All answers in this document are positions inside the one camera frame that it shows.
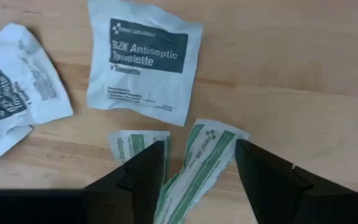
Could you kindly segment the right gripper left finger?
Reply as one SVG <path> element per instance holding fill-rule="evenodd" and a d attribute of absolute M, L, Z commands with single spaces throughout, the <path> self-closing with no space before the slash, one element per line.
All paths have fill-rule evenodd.
<path fill-rule="evenodd" d="M 0 223 L 153 223 L 164 154 L 157 141 L 82 189 L 0 189 Z"/>

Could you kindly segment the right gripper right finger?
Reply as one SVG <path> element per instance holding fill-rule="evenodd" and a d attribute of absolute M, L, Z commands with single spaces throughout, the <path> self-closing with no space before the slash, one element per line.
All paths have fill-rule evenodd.
<path fill-rule="evenodd" d="M 358 223 L 358 192 L 245 139 L 237 140 L 235 158 L 258 223 Z"/>

